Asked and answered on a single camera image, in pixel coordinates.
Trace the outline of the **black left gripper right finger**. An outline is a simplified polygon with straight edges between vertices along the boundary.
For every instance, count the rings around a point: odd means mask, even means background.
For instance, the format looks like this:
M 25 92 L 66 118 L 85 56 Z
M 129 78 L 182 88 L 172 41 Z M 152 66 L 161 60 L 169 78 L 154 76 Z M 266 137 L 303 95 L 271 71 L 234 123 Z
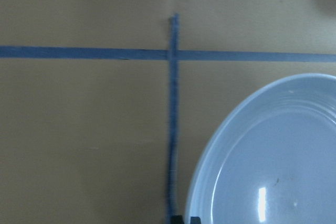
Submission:
M 190 217 L 190 224 L 201 224 L 201 219 L 200 217 L 196 216 L 191 216 Z

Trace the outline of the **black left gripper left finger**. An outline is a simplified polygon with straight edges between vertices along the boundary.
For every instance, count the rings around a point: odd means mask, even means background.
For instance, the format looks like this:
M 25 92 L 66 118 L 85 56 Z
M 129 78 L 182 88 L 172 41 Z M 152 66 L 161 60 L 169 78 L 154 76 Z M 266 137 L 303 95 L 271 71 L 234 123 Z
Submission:
M 182 215 L 171 216 L 171 224 L 183 224 L 183 216 Z

